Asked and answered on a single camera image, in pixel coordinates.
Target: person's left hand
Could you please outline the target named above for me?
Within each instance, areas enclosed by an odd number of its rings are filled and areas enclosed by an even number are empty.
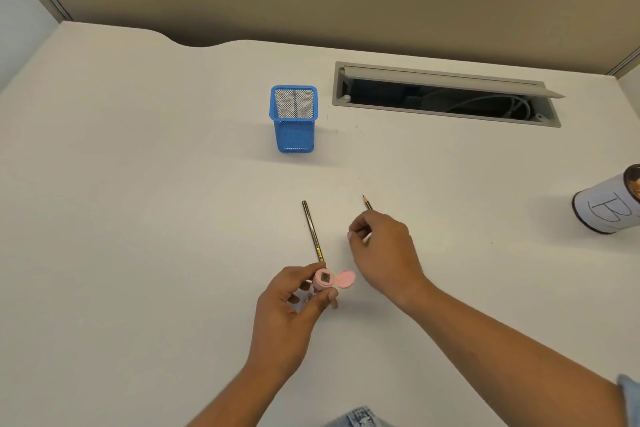
[[[300,313],[288,304],[300,302],[293,293],[308,290],[321,262],[306,267],[284,267],[260,294],[253,320],[253,336],[246,366],[268,371],[284,384],[302,364],[311,331],[324,309],[338,296],[330,287],[311,297]]]

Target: denim fabric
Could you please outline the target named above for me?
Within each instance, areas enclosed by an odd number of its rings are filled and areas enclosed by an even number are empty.
[[[377,418],[369,407],[358,407],[329,422],[325,427],[393,427],[393,425]]]
[[[627,375],[618,375],[618,384],[625,395],[628,427],[640,427],[640,384]]]

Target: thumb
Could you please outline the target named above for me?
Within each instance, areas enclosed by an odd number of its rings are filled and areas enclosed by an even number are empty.
[[[349,240],[349,246],[351,247],[351,254],[353,255],[353,259],[357,262],[358,255],[364,252],[366,247],[364,245],[364,241],[362,238],[358,236],[356,232],[352,232],[351,230],[347,233],[347,239]]]
[[[305,306],[300,311],[298,317],[300,320],[308,323],[311,327],[316,324],[316,321],[320,315],[324,312],[324,309],[329,307],[329,304],[338,296],[338,289],[329,287],[324,291],[318,292],[315,296],[312,296]]]

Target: blue mesh pen holder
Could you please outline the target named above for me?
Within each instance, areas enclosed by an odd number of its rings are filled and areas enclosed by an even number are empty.
[[[316,139],[318,91],[313,86],[274,86],[269,117],[280,152],[311,152]]]

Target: white wall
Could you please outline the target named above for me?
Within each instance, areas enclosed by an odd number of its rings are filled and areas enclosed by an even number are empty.
[[[0,91],[57,26],[38,0],[0,0]]]
[[[631,106],[640,117],[640,66],[636,66],[620,78],[619,83]]]

